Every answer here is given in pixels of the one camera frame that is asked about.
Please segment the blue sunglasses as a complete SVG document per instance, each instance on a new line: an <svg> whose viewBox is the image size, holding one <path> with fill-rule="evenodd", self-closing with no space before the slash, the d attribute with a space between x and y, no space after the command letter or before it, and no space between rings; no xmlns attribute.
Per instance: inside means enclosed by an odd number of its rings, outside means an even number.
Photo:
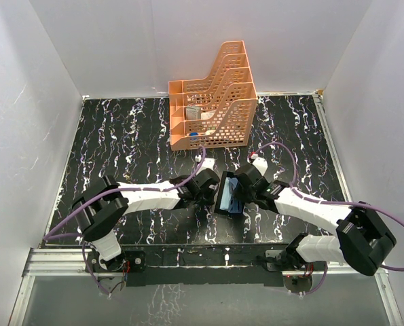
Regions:
<svg viewBox="0 0 404 326"><path fill-rule="evenodd" d="M241 214L242 212L242 202L239 201L234 195L234 192L238 186L237 178L229 178L229 206L228 206L228 213L230 214Z"/></svg>

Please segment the black sunglasses case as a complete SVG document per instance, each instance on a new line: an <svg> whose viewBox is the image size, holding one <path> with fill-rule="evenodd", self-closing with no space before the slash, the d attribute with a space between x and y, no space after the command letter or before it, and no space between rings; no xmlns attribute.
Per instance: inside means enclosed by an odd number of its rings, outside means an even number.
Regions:
<svg viewBox="0 0 404 326"><path fill-rule="evenodd" d="M214 212L220 215L242 214L244 205L237 199L234 192L238 188L238 180L233 172L224 171L221 176L218 196Z"/></svg>

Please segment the light blue cleaning cloth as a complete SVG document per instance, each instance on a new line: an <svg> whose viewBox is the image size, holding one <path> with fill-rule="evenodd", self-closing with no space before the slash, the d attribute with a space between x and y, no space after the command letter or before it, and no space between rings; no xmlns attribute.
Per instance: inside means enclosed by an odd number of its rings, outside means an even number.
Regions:
<svg viewBox="0 0 404 326"><path fill-rule="evenodd" d="M225 179L223 192L221 195L219 209L222 211L229 211L232 207L233 201L233 192L234 192L234 182L227 177Z"/></svg>

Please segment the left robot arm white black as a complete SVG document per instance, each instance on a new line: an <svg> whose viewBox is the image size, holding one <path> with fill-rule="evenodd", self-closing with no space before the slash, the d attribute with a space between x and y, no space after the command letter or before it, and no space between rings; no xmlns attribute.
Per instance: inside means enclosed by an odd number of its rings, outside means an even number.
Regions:
<svg viewBox="0 0 404 326"><path fill-rule="evenodd" d="M75 220L85 241L98 253L96 263L111 272L120 270L125 255L113 228L128 213L155 209L179 210L194 204L212 205L220 178L210 168L196 175L181 176L161 183L130 185L118 183L114 177L101 178L78 196L72 211L89 200L96 200L76 212Z"/></svg>

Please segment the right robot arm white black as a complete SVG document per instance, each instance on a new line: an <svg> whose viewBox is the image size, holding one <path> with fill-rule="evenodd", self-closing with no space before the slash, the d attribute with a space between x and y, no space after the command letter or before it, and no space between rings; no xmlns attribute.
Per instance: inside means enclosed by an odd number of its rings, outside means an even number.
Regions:
<svg viewBox="0 0 404 326"><path fill-rule="evenodd" d="M348 264L372 276L394 249L397 240L378 213L364 203L325 203L282 181L268 182L260 169L248 163L235 173L234 198L279 215L298 218L328 232L326 236L301 233L267 261L280 270L303 269L317 261Z"/></svg>

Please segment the white paper in organizer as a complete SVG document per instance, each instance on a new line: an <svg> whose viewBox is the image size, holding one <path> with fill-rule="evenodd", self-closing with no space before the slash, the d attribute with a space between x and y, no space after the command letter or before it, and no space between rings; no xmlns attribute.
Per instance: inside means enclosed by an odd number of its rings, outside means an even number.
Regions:
<svg viewBox="0 0 404 326"><path fill-rule="evenodd" d="M201 113L201 119L203 120L202 126L206 129L216 129L221 121L221 115L218 115L215 110L205 111Z"/></svg>

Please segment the grey packet in organizer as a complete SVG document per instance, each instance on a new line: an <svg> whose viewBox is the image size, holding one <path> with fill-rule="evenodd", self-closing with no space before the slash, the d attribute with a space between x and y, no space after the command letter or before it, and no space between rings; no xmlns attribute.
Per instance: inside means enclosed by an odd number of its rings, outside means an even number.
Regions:
<svg viewBox="0 0 404 326"><path fill-rule="evenodd" d="M201 118L202 108L199 106L186 106L185 119L186 120L199 120Z"/></svg>

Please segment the orange plastic file organizer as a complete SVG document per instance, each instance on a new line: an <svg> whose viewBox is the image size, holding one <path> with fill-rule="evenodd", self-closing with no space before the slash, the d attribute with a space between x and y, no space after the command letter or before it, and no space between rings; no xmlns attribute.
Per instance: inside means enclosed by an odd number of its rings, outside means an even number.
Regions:
<svg viewBox="0 0 404 326"><path fill-rule="evenodd" d="M173 151L245 146L258 103L245 44L226 41L207 77L168 82Z"/></svg>

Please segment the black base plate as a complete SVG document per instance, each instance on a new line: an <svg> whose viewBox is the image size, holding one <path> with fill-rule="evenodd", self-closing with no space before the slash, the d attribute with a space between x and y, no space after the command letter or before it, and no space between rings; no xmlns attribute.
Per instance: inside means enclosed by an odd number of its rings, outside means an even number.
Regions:
<svg viewBox="0 0 404 326"><path fill-rule="evenodd" d="M127 287L148 285L239 285L283 287L288 277L297 288L308 290L312 278L324 270L322 262L298 268L280 268L274 258L283 245L214 244L125 246L111 263L93 250L87 255L87 271L99 280L120 277Z"/></svg>

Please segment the aluminium frame rail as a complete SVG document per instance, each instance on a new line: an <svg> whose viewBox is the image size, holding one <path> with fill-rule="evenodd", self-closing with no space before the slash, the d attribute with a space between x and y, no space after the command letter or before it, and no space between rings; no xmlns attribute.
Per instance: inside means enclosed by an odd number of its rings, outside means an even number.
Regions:
<svg viewBox="0 0 404 326"><path fill-rule="evenodd" d="M122 249L121 262L106 267L95 249L31 249L10 325L20 325L38 276L94 276L124 287L154 285L261 285L296 295L311 292L313 276L332 271L377 276L385 250L363 244L338 247L336 239L306 244L151 244Z"/></svg>

